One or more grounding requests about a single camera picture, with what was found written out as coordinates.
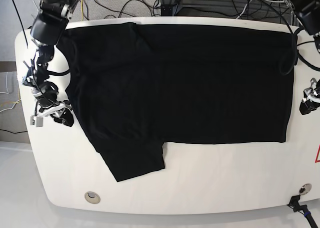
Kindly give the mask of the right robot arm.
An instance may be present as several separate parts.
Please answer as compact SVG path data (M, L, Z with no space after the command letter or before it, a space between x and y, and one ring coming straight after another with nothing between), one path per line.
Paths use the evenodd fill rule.
M38 14L30 30L34 52L23 63L27 68L22 84L32 88L36 103L30 118L31 125L41 127L43 119L50 116L54 122L71 127L74 124L69 101L59 101L59 88L49 81L50 76L61 77L68 71L48 70L58 43L69 23L79 0L40 0Z

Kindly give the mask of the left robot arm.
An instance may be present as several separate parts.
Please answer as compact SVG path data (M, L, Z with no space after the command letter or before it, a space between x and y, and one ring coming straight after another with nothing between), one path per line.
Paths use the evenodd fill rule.
M297 36L305 30L313 37L313 43L317 51L320 50L320 0L283 0L289 7L291 13L300 23L300 27L294 32ZM312 78L310 87L304 89L303 99L299 106L302 115L320 107L320 81Z

